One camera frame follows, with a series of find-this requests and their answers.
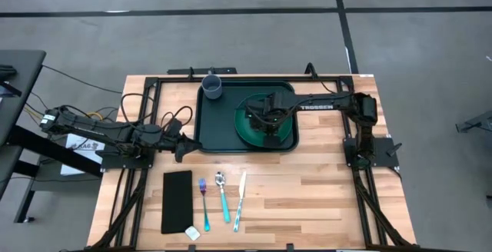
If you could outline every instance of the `knife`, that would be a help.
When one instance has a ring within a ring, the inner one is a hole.
[[[239,183],[239,206],[238,212],[236,213],[236,221],[234,222],[234,232],[239,230],[239,218],[241,217],[241,208],[243,206],[244,187],[246,187],[246,171],[243,172],[241,183]]]

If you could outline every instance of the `green bowl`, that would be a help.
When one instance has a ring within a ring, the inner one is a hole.
[[[264,148],[263,140],[267,135],[263,131],[255,131],[251,128],[249,125],[249,118],[246,118],[243,106],[248,99],[262,99],[267,96],[268,94],[253,94],[248,96],[236,107],[234,113],[234,126],[236,127],[236,132],[244,141],[260,148]],[[278,128],[277,136],[280,137],[280,142],[285,141],[289,133],[291,133],[291,130],[292,117],[289,117]]]

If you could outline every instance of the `teal handled spoon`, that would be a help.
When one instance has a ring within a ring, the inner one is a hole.
[[[225,200],[225,192],[224,192],[225,176],[220,171],[215,175],[215,183],[221,188],[222,210],[224,211],[224,221],[225,223],[229,223],[231,222],[231,217],[229,216],[228,202]]]
[[[198,180],[198,183],[200,184],[200,192],[201,196],[203,197],[203,211],[205,213],[205,232],[209,232],[210,230],[210,224],[208,223],[208,216],[207,216],[207,207],[205,206],[205,192],[207,191],[207,185],[205,184],[205,179],[202,178]]]
[[[239,230],[239,219],[241,218],[241,208],[243,207],[245,185],[246,185],[246,171],[243,172],[243,176],[241,176],[241,182],[239,183],[239,206],[238,206],[238,212],[236,213],[236,220],[234,222],[234,232],[238,232]]]

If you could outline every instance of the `black tray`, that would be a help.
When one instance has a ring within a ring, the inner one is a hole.
[[[298,118],[292,116],[292,131],[279,148],[259,148],[243,141],[234,127],[234,111],[248,96],[274,91],[294,91],[286,81],[222,80],[222,96],[216,100],[205,97],[198,89],[194,139],[203,144],[201,151],[212,153],[286,152],[299,142]]]

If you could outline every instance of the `gray cup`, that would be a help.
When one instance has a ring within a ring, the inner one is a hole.
[[[222,80],[217,75],[208,75],[201,80],[201,87],[208,99],[217,99],[222,95]]]

